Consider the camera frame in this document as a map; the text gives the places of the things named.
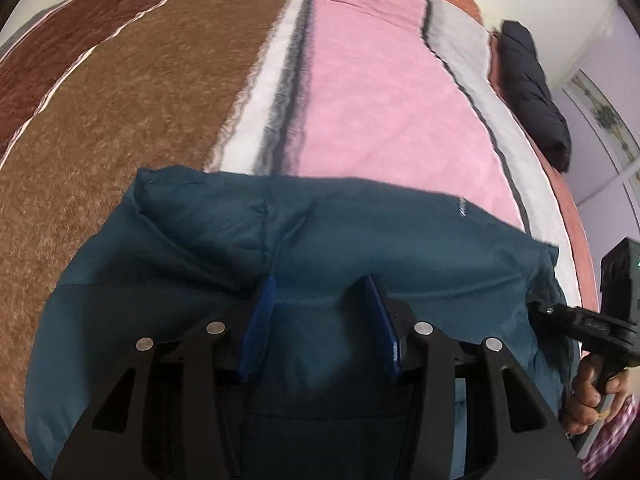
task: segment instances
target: finger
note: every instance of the finger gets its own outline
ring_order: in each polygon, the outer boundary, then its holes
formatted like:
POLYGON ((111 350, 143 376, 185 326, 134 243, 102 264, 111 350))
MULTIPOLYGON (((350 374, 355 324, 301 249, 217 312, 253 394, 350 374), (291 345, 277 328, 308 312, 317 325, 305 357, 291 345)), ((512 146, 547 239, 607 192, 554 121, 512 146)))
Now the finger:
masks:
POLYGON ((581 424, 569 414, 566 414, 562 418, 562 427, 567 433, 572 435, 578 435, 587 431, 587 427, 584 424, 581 424))
POLYGON ((574 381, 574 396, 585 406, 595 408, 600 403, 601 395, 591 381, 574 381))
POLYGON ((617 394, 624 393, 625 397, 629 391, 629 370, 619 373, 618 375, 609 379, 607 382, 607 393, 617 394))
POLYGON ((593 381, 596 370, 591 359, 591 355, 587 355, 587 357, 580 361, 580 364, 578 365, 578 373, 574 379, 575 381, 593 381))
POLYGON ((575 396, 569 399, 566 409, 569 415, 584 426, 590 426, 598 418, 598 412, 596 410, 589 406, 585 406, 575 396))
POLYGON ((611 422, 620 412, 620 408, 622 408, 622 405, 625 403, 626 396, 626 392, 620 392, 616 394, 616 397, 615 399, 613 399, 613 403, 611 405, 611 411, 609 412, 609 415, 607 416, 605 422, 611 422))

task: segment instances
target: black bracket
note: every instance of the black bracket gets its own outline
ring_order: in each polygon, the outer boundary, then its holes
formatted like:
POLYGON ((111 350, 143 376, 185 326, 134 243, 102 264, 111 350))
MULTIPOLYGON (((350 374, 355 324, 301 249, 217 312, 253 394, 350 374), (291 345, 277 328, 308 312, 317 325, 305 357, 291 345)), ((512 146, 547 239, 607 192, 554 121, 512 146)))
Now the black bracket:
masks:
POLYGON ((258 371, 274 304, 268 277, 247 304, 184 339, 140 339, 92 396, 52 480, 239 478, 221 389, 258 371))
POLYGON ((383 369, 391 380, 415 385, 396 479, 449 479, 455 379, 466 384, 463 479, 583 478, 555 415, 499 339, 450 339, 418 320, 409 304, 389 298, 376 276, 365 277, 365 290, 383 369))
POLYGON ((527 307, 533 326, 547 326, 581 341, 585 350, 619 362, 621 369, 640 365, 640 330, 635 323, 534 297, 527 298, 527 307))

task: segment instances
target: blanket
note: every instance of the blanket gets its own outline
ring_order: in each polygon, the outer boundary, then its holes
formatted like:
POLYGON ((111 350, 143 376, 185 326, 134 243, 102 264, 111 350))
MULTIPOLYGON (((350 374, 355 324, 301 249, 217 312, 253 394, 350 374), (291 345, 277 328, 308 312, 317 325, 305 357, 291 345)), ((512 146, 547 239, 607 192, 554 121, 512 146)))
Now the blanket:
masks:
POLYGON ((15 44, 0 64, 0 413, 23 449, 42 305, 141 166, 445 192, 558 246, 582 303, 549 180, 486 81, 477 7, 451 1, 74 0, 15 44))
MULTIPOLYGON (((558 250, 456 197, 357 179, 143 170, 71 261, 44 309, 27 392, 36 465, 50 473, 92 388, 142 336, 205 326, 276 281, 265 362, 230 408, 242 478, 386 480, 410 385, 383 373, 363 274, 452 338, 503 340, 558 412, 577 344, 536 336, 526 295, 562 301, 558 250)), ((463 473, 457 390, 452 478, 463 473)))

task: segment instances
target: silver screw head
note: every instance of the silver screw head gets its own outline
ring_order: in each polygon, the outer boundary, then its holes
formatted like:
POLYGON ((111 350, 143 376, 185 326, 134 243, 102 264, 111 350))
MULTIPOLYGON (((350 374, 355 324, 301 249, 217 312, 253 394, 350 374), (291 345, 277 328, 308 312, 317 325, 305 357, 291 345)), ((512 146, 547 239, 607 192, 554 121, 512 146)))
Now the silver screw head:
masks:
POLYGON ((138 339, 136 343, 136 349, 141 352, 146 352, 154 345, 154 340, 150 337, 143 337, 142 339, 138 339))
POLYGON ((433 326, 424 321, 418 322, 414 325, 414 330, 420 335, 429 335, 433 332, 433 326))
POLYGON ((490 337, 484 342, 484 344, 489 350, 492 350, 494 352, 499 352, 500 350, 502 350, 502 341, 495 337, 490 337))
POLYGON ((211 335, 222 334, 226 329, 226 326, 221 321, 212 321, 207 325, 207 332, 211 335))

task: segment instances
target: striped blanket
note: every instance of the striped blanket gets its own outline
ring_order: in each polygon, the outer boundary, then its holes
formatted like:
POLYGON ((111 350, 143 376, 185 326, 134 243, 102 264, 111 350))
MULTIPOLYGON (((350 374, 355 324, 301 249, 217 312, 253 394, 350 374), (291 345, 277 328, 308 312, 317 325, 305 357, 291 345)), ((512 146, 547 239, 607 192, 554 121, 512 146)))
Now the striped blanket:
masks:
POLYGON ((0 63, 0 414, 25 450, 42 305, 141 166, 452 194, 558 246, 582 304, 473 0, 73 0, 26 30, 0 63))

